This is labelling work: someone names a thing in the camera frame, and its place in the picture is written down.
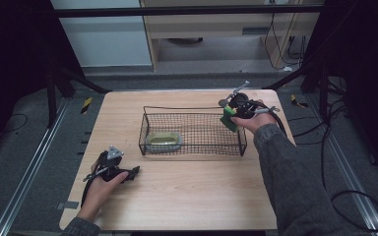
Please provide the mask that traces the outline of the grey table bracket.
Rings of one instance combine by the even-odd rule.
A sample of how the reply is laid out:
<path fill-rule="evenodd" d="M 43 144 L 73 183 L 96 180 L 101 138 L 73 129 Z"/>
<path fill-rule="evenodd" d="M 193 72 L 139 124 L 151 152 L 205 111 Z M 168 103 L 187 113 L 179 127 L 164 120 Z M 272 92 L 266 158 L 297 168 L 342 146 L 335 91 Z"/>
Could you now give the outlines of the grey table bracket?
<path fill-rule="evenodd" d="M 77 209 L 78 206 L 79 206 L 78 202 L 66 201 L 64 203 L 58 203 L 56 205 L 56 208 L 59 209 L 59 210 L 63 210 L 65 208 L 67 208 L 67 209 Z"/>

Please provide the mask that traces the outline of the person's right hand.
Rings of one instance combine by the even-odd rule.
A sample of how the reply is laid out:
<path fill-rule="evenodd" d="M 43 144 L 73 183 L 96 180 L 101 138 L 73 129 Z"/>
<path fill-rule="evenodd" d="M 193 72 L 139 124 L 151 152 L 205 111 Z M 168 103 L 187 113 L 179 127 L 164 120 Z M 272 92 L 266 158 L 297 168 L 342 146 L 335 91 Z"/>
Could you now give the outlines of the person's right hand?
<path fill-rule="evenodd" d="M 231 117 L 230 120 L 237 126 L 243 127 L 254 134 L 258 129 L 265 125 L 276 124 L 276 119 L 269 113 L 256 114 L 250 119 Z"/>

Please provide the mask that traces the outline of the aluminium floor rail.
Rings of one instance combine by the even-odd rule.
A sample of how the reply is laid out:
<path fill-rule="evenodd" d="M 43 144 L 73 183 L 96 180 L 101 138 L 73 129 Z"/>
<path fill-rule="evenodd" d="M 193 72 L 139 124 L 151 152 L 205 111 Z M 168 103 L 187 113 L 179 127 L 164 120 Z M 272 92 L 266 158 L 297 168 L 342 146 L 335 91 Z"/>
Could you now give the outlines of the aluminium floor rail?
<path fill-rule="evenodd" d="M 357 178 L 355 172 L 351 168 L 347 158 L 342 151 L 340 144 L 334 134 L 331 133 L 331 116 L 328 111 L 328 118 L 324 120 L 319 114 L 317 107 L 317 99 L 313 96 L 306 96 L 309 106 L 316 115 L 317 120 L 322 124 L 321 130 L 323 133 L 320 150 L 320 167 L 321 178 L 324 188 L 326 185 L 326 148 L 329 149 L 332 159 L 335 161 L 341 176 L 344 179 L 346 188 L 333 193 L 330 196 L 330 202 L 333 204 L 337 215 L 354 228 L 368 233 L 370 236 L 378 236 L 378 201 L 366 193 L 361 182 Z M 344 210 L 335 205 L 335 200 L 340 198 L 351 198 L 355 205 L 362 222 L 353 220 L 351 216 L 347 215 Z"/>
<path fill-rule="evenodd" d="M 7 236 L 17 214 L 25 201 L 25 198 L 31 188 L 32 182 L 40 168 L 41 163 L 44 161 L 47 152 L 54 140 L 54 137 L 62 123 L 66 110 L 69 106 L 71 99 L 62 98 L 60 106 L 56 111 L 56 118 L 53 124 L 46 129 L 38 147 L 36 148 L 31 161 L 24 172 L 22 179 L 20 180 L 11 200 L 8 202 L 5 210 L 0 216 L 0 236 Z"/>

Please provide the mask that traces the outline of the dark curtain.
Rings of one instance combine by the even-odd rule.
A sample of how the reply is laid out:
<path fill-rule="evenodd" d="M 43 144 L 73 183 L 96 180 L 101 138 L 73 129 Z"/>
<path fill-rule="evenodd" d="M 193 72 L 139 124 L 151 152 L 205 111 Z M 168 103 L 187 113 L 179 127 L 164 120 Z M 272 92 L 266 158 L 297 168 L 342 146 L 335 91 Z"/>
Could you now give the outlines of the dark curtain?
<path fill-rule="evenodd" d="M 321 52 L 378 159 L 378 0 L 323 0 L 305 58 Z"/>
<path fill-rule="evenodd" d="M 0 0 L 0 134 L 15 103 L 45 88 L 48 64 L 39 41 L 49 46 L 57 65 L 77 75 L 83 71 L 50 0 Z"/>

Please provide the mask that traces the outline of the white cabinet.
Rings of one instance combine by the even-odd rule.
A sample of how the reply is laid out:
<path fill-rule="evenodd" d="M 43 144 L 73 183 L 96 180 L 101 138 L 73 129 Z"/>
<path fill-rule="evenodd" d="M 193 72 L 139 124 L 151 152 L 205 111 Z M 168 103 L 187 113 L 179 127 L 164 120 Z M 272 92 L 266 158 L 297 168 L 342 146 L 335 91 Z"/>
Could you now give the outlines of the white cabinet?
<path fill-rule="evenodd" d="M 139 0 L 50 0 L 55 10 L 139 8 Z M 151 66 L 142 17 L 62 18 L 83 68 Z"/>

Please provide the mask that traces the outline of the black horizontal bar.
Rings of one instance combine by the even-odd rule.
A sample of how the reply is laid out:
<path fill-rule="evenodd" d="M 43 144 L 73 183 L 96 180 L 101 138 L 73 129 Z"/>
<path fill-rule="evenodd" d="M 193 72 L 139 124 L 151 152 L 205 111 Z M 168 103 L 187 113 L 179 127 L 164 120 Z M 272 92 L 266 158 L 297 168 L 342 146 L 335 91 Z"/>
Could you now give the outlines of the black horizontal bar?
<path fill-rule="evenodd" d="M 224 15 L 224 14 L 274 14 L 317 13 L 325 10 L 321 4 L 312 5 L 234 5 L 234 6 L 182 6 L 109 9 L 54 10 L 59 18 L 87 17 L 134 17 L 134 16 L 179 16 L 179 15 Z"/>

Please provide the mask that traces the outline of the black metal stand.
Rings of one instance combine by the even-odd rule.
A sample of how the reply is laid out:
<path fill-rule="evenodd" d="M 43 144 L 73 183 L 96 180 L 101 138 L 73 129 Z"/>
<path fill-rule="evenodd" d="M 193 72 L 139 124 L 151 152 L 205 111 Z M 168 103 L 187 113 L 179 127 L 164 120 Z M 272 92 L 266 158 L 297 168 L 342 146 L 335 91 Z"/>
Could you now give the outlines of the black metal stand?
<path fill-rule="evenodd" d="M 264 89 L 280 89 L 282 86 L 292 82 L 293 80 L 304 76 L 304 80 L 300 86 L 305 93 L 312 92 L 315 88 L 319 88 L 319 114 L 324 119 L 328 118 L 328 68 L 324 62 L 309 61 L 296 71 L 288 74 L 281 80 L 265 86 Z"/>
<path fill-rule="evenodd" d="M 110 89 L 102 88 L 91 81 L 64 67 L 46 66 L 44 69 L 47 105 L 48 105 L 48 128 L 51 128 L 57 119 L 57 106 L 55 92 L 59 90 L 63 97 L 73 97 L 75 89 L 70 83 L 71 80 L 82 84 L 83 86 L 98 92 L 108 93 Z"/>

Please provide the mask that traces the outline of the green and grey soap dish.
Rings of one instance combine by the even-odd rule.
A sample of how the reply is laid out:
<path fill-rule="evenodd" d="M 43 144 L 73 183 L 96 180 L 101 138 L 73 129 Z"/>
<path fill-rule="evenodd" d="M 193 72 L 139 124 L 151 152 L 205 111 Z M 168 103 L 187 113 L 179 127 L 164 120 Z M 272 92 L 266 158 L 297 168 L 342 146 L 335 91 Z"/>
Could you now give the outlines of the green and grey soap dish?
<path fill-rule="evenodd" d="M 145 148 L 149 153 L 168 153 L 181 148 L 183 139 L 177 132 L 156 132 L 148 134 Z"/>

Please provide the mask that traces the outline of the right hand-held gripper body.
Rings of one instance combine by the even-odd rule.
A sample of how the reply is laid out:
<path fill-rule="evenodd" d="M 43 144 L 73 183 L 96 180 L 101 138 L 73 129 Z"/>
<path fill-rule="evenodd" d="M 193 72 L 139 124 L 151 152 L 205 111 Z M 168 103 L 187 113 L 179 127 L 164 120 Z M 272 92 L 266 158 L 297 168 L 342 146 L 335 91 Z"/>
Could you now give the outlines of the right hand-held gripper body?
<path fill-rule="evenodd" d="M 226 99 L 228 103 L 236 103 L 237 107 L 234 109 L 236 112 L 235 116 L 243 119 L 252 118 L 256 114 L 256 110 L 259 107 L 258 101 L 250 99 L 246 93 L 241 92 L 241 90 L 248 85 L 249 82 L 246 81 L 240 87 L 235 88 Z"/>

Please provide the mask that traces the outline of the light wooden desk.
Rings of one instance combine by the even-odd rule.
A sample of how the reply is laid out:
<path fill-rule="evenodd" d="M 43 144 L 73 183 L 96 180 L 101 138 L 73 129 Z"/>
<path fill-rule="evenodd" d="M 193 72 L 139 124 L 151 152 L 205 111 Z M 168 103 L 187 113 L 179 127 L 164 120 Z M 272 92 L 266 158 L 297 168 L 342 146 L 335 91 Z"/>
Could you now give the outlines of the light wooden desk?
<path fill-rule="evenodd" d="M 311 5 L 323 0 L 139 0 L 143 7 Z M 150 39 L 258 35 L 271 65 L 287 60 L 288 40 L 312 34 L 317 13 L 145 16 Z"/>

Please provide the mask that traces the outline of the person's left hand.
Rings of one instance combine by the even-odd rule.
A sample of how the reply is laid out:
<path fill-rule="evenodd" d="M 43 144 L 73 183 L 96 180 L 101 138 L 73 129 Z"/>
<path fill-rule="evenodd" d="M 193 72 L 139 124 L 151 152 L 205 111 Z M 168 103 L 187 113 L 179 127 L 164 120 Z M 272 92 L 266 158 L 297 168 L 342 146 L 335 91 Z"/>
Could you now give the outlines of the person's left hand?
<path fill-rule="evenodd" d="M 89 222 L 94 222 L 100 208 L 108 197 L 127 177 L 127 172 L 118 174 L 108 182 L 104 181 L 100 176 L 95 177 L 77 216 Z"/>

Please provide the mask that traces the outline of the yellow and black tape strip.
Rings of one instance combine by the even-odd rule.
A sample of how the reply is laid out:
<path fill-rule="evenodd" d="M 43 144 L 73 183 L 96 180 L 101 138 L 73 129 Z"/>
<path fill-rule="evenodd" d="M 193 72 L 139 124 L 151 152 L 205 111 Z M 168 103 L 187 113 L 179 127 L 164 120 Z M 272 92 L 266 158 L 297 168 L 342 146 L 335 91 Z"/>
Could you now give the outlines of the yellow and black tape strip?
<path fill-rule="evenodd" d="M 85 99 L 84 104 L 83 104 L 82 109 L 81 109 L 81 114 L 86 114 L 88 112 L 92 101 L 93 101 L 92 97 L 87 97 Z"/>
<path fill-rule="evenodd" d="M 290 102 L 291 102 L 291 104 L 298 106 L 298 107 L 302 107 L 302 108 L 309 107 L 306 102 L 299 102 L 294 94 L 290 95 Z"/>

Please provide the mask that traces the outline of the green and yellow sponge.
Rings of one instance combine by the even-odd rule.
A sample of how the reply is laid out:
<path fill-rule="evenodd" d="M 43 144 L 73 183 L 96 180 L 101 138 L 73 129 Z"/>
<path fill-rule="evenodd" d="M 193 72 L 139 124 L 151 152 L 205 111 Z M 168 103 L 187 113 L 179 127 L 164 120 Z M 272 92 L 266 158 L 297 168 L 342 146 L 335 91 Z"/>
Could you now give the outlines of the green and yellow sponge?
<path fill-rule="evenodd" d="M 238 126 L 234 124 L 231 121 L 231 117 L 235 115 L 236 112 L 230 108 L 229 106 L 226 106 L 223 109 L 223 114 L 222 117 L 220 118 L 220 121 L 228 128 L 229 131 L 231 132 L 237 132 L 238 131 Z"/>

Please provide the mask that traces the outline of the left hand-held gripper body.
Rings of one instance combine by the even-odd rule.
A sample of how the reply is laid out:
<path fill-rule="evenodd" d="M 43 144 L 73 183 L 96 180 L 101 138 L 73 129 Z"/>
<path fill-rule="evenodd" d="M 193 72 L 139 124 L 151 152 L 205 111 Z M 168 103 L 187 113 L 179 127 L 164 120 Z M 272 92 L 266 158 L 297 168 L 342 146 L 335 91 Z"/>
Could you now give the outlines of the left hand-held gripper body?
<path fill-rule="evenodd" d="M 96 162 L 94 177 L 100 176 L 105 182 L 111 181 L 123 170 L 119 168 L 124 152 L 114 146 L 103 151 Z"/>

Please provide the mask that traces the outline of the black wire mesh basket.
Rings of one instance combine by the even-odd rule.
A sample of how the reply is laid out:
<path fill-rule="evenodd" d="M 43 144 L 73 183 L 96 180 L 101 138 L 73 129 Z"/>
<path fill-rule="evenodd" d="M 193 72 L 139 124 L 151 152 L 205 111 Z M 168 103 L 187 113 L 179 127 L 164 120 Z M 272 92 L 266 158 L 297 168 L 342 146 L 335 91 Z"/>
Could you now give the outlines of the black wire mesh basket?
<path fill-rule="evenodd" d="M 245 131 L 231 132 L 220 121 L 220 107 L 144 106 L 139 148 L 142 155 L 218 154 L 243 156 L 247 150 Z M 181 148 L 168 153 L 149 153 L 145 148 L 148 134 L 177 132 L 183 139 Z"/>

